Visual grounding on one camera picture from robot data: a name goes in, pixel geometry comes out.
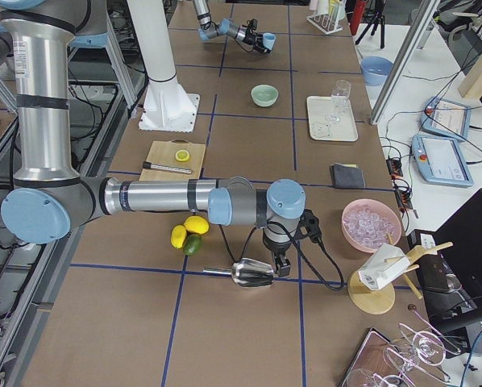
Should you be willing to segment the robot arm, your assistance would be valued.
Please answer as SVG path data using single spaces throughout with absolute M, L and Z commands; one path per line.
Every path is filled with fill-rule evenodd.
M 305 192 L 282 179 L 256 189 L 236 177 L 212 181 L 119 181 L 82 177 L 71 164 L 68 46 L 76 38 L 105 44 L 103 1 L 2 1 L 13 39 L 22 164 L 1 205 L 8 230 L 44 244 L 121 211 L 204 211 L 222 226 L 263 232 L 278 275 L 289 274 L 286 250 L 305 213 Z
M 203 41 L 219 36 L 231 37 L 245 52 L 257 51 L 268 54 L 272 51 L 276 36 L 272 33 L 259 33 L 257 19 L 249 19 L 245 24 L 238 25 L 231 19 L 223 19 L 216 23 L 210 14 L 206 0 L 193 0 L 194 10 L 200 24 L 198 30 Z

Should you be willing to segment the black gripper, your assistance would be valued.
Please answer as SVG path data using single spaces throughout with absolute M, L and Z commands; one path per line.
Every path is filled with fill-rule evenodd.
M 246 25 L 242 25 L 240 27 L 241 42 L 251 46 L 256 51 L 264 51 L 263 35 L 256 31 L 257 26 L 257 19 L 249 19 Z
M 296 227 L 286 227 L 284 224 L 268 224 L 263 230 L 263 244 L 273 253 L 276 274 L 279 277 L 288 277 L 291 264 L 285 253 L 291 246 L 291 239 L 297 232 Z

